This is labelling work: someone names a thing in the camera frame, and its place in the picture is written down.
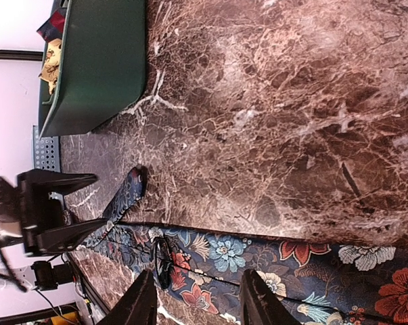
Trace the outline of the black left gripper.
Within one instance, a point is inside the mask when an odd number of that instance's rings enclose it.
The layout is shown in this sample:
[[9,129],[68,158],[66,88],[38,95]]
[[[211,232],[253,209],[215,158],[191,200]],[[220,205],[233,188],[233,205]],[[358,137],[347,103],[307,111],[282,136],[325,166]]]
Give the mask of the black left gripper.
[[[97,181],[92,173],[60,173],[32,169],[17,176],[17,185],[0,177],[0,224],[17,225],[24,251],[29,256],[46,256],[73,251],[87,236],[107,223],[106,219],[92,219],[64,225],[62,203],[52,199],[52,193],[69,195]],[[5,256],[5,244],[0,239],[0,261],[5,272],[0,279],[20,291],[27,286],[18,279]]]

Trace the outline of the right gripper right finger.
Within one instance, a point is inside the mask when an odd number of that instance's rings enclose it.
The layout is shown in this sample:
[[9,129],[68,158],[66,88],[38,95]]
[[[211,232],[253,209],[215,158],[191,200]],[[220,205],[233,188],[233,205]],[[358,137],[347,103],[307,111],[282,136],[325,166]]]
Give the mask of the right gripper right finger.
[[242,275],[240,311],[245,325],[300,325],[253,269]]

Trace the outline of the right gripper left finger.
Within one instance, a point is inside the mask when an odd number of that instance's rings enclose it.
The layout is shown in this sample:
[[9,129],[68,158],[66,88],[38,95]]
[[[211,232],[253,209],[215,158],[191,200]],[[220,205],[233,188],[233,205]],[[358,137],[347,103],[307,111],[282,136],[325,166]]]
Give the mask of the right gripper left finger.
[[153,273],[143,270],[98,325],[156,324],[157,291]]

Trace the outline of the dark floral necktie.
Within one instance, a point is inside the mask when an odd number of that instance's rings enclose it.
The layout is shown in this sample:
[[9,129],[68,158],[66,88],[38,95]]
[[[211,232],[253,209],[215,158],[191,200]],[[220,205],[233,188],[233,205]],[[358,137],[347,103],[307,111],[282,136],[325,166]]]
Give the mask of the dark floral necktie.
[[288,238],[127,223],[145,193],[129,171],[84,247],[189,307],[240,323],[240,282],[254,270],[301,324],[408,324],[408,248],[316,244]]

